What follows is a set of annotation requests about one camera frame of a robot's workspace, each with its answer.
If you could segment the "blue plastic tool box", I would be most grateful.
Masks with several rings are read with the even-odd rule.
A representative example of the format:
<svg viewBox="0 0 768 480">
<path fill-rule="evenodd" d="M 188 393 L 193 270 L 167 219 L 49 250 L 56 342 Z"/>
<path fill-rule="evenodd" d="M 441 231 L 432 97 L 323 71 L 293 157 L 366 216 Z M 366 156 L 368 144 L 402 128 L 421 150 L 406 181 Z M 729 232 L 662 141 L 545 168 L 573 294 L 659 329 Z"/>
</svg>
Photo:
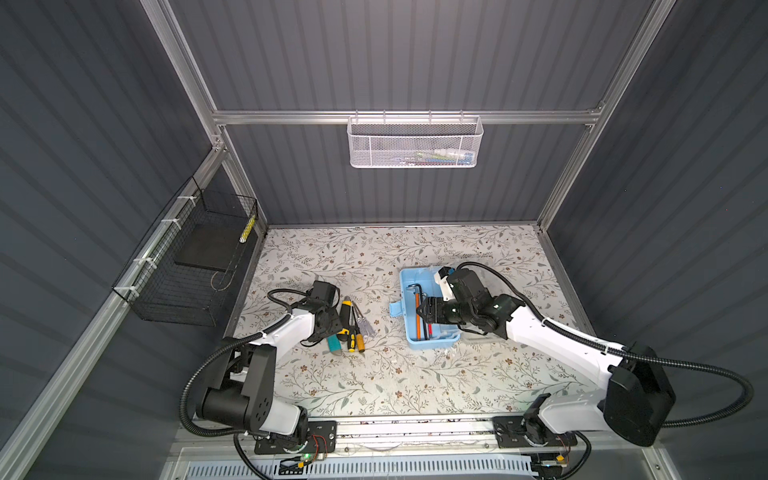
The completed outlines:
<svg viewBox="0 0 768 480">
<path fill-rule="evenodd" d="M 399 273 L 401 299 L 390 304 L 390 316 L 402 317 L 408 346 L 412 350 L 442 349 L 461 337 L 459 328 L 439 317 L 443 291 L 440 267 L 411 267 Z"/>
</svg>

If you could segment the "black hex key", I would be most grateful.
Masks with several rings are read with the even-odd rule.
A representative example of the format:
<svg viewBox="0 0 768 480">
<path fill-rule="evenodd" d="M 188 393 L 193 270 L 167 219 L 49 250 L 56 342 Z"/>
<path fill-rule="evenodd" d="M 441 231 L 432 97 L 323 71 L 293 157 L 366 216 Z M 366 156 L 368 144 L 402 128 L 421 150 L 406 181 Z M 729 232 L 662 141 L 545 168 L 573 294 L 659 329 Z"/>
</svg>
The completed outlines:
<svg viewBox="0 0 768 480">
<path fill-rule="evenodd" d="M 424 293 L 424 292 L 423 292 L 423 289 L 422 289 L 422 297 L 421 297 L 421 299 L 422 299 L 423 297 L 430 297 L 430 296 L 428 296 L 426 293 Z M 423 327 L 423 339 L 422 339 L 422 340 L 428 340 L 428 339 L 426 338 L 425 324 L 422 324 L 422 327 Z"/>
</svg>

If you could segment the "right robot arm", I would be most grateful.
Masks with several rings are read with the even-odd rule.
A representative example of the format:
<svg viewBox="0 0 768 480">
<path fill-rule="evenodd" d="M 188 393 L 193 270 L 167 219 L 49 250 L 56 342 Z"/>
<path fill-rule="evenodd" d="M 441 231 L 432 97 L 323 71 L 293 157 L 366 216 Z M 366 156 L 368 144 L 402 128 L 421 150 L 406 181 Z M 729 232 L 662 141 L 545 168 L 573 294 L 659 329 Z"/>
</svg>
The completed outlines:
<svg viewBox="0 0 768 480">
<path fill-rule="evenodd" d="M 651 363 L 652 349 L 584 335 L 544 316 L 516 288 L 492 295 L 475 267 L 467 262 L 439 269 L 434 280 L 441 292 L 419 295 L 416 316 L 425 324 L 454 325 L 531 347 L 595 386 L 585 394 L 538 395 L 514 426 L 516 434 L 533 446 L 583 431 L 611 431 L 641 447 L 655 442 L 676 397 L 662 366 Z"/>
</svg>

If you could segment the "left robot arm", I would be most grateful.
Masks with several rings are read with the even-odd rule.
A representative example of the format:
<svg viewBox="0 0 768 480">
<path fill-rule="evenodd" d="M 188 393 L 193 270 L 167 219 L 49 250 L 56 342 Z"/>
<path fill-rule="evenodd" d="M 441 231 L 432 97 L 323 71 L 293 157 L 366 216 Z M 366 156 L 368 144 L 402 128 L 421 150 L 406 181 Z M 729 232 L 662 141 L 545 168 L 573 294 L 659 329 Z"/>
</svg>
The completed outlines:
<svg viewBox="0 0 768 480">
<path fill-rule="evenodd" d="M 299 299 L 287 304 L 275 297 L 286 313 L 261 331 L 223 341 L 195 371 L 182 391 L 182 426 L 200 437 L 236 434 L 274 436 L 300 445 L 310 435 L 305 408 L 279 400 L 274 394 L 278 360 L 297 345 L 314 346 L 342 330 L 338 311 L 339 288 L 316 280 Z"/>
</svg>

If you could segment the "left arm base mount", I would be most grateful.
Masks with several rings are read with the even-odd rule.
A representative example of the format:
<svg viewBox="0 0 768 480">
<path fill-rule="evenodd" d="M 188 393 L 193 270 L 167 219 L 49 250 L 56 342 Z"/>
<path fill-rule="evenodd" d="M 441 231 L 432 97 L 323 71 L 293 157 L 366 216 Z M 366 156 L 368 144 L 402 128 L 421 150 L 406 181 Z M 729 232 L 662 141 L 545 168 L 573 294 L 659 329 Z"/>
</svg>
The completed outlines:
<svg viewBox="0 0 768 480">
<path fill-rule="evenodd" d="M 329 454 L 336 449 L 338 423 L 332 420 L 300 421 L 291 435 L 270 434 L 256 441 L 256 455 Z"/>
</svg>

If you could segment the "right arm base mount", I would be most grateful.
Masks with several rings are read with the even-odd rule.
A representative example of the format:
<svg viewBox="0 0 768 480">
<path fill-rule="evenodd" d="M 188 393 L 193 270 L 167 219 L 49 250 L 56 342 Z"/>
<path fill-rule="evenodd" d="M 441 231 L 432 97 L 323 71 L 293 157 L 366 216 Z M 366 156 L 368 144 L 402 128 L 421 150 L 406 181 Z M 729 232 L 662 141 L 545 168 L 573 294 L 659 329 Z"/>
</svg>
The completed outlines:
<svg viewBox="0 0 768 480">
<path fill-rule="evenodd" d="M 565 447 L 578 444 L 573 433 L 556 434 L 539 420 L 526 420 L 523 415 L 495 416 L 492 430 L 500 448 Z"/>
</svg>

